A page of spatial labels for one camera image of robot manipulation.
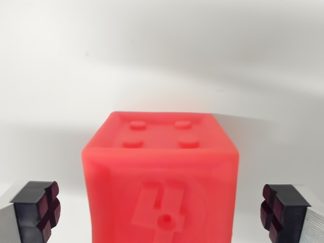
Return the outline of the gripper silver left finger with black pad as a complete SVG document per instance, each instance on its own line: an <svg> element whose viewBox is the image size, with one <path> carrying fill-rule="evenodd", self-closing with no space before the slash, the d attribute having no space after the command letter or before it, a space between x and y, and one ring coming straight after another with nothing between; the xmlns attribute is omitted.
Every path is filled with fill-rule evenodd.
<svg viewBox="0 0 324 243"><path fill-rule="evenodd" d="M1 242L48 242L61 213L56 181L19 181L1 194Z"/></svg>

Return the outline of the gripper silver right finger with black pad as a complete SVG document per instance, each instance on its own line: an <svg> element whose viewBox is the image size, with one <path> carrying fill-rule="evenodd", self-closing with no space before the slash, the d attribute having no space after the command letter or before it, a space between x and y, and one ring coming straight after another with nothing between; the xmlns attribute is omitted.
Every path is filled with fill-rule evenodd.
<svg viewBox="0 0 324 243"><path fill-rule="evenodd" d="M323 202L306 186L266 184L262 194L261 223L272 242L323 242Z"/></svg>

